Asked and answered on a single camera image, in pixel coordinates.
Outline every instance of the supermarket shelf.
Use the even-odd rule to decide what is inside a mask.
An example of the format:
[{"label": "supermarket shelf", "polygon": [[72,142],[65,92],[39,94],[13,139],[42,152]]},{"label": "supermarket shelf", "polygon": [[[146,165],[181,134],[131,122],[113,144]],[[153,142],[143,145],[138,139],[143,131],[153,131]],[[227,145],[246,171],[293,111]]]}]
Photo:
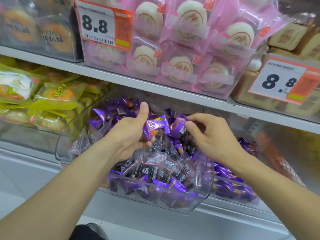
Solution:
[{"label": "supermarket shelf", "polygon": [[245,106],[238,104],[232,98],[227,101],[211,98],[208,96],[187,92],[179,90],[176,88],[170,88],[163,85],[155,84],[152,82],[147,82],[144,80],[139,80],[136,78],[115,74],[112,72],[106,72],[103,70],[86,67],[84,62],[81,63],[71,63],[63,60],[58,60],[55,58],[50,58],[47,56],[42,56],[38,54],[33,54],[26,51],[21,51],[18,49],[8,48],[5,46],[0,46],[0,54],[5,56],[10,56],[37,64],[58,68],[68,72],[77,73],[84,76],[90,76],[96,79],[112,82],[115,84],[124,85],[127,87],[132,87],[136,89],[141,89],[148,92],[153,92],[156,94],[161,94],[171,98],[200,104],[203,106],[211,107],[214,109],[220,109],[223,111],[241,114],[249,117],[253,117],[259,120],[276,123],[279,125],[289,126],[296,129],[301,129],[313,133],[320,134],[320,124],[285,116],[278,113],[273,113],[270,111],[265,111],[262,109],[253,108],[250,106]]}]

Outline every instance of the price text 8.8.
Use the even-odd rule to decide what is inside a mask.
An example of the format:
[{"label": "price text 8.8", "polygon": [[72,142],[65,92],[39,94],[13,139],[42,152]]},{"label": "price text 8.8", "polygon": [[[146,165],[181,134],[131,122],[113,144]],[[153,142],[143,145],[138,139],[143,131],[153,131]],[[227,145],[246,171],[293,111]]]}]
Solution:
[{"label": "price text 8.8", "polygon": [[[82,27],[85,30],[92,30],[92,19],[88,16],[88,15],[82,15]],[[98,32],[98,30],[102,33],[102,34],[106,34],[108,32],[107,29],[107,22],[105,20],[100,19],[99,20],[99,27],[98,28],[93,28],[94,32]]]},{"label": "price text 8.8", "polygon": [[[276,82],[279,81],[280,77],[276,74],[271,74],[266,77],[266,81],[262,83],[262,87],[265,89],[272,89],[276,86]],[[297,82],[297,79],[290,78],[288,82],[285,84],[286,87],[292,88],[295,83]]]}]

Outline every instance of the white price label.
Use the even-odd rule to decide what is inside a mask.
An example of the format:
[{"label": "white price label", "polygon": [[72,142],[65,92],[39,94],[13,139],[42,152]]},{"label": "white price label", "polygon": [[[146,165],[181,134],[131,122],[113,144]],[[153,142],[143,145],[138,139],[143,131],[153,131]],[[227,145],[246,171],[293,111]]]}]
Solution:
[{"label": "white price label", "polygon": [[130,50],[132,11],[74,0],[83,39]]},{"label": "white price label", "polygon": [[270,59],[252,84],[249,92],[293,102],[288,100],[287,95],[306,71],[306,67]]}]

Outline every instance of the person's left hand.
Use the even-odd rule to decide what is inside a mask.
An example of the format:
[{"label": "person's left hand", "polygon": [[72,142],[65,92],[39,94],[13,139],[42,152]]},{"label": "person's left hand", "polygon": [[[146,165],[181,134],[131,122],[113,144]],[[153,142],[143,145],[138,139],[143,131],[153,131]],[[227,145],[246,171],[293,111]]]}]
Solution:
[{"label": "person's left hand", "polygon": [[142,102],[136,118],[126,117],[121,119],[101,140],[111,141],[113,146],[117,147],[115,157],[118,162],[129,158],[137,149],[145,149],[152,146],[155,138],[147,140],[142,130],[148,115],[149,106],[146,102]]}]

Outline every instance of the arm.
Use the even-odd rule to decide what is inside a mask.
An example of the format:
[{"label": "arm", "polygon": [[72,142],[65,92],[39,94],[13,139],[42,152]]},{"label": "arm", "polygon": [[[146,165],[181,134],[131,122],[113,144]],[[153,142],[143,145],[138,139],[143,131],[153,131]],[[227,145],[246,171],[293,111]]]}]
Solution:
[{"label": "arm", "polygon": [[[320,238],[320,196],[243,150],[223,118],[196,113],[188,119],[185,127],[199,148],[252,187],[297,240]],[[204,124],[205,132],[192,121]]]},{"label": "arm", "polygon": [[140,141],[147,117],[148,105],[141,103],[137,118],[123,118],[102,140],[0,220],[1,239],[69,239],[114,164],[130,157],[136,149],[151,147],[150,141]]}]

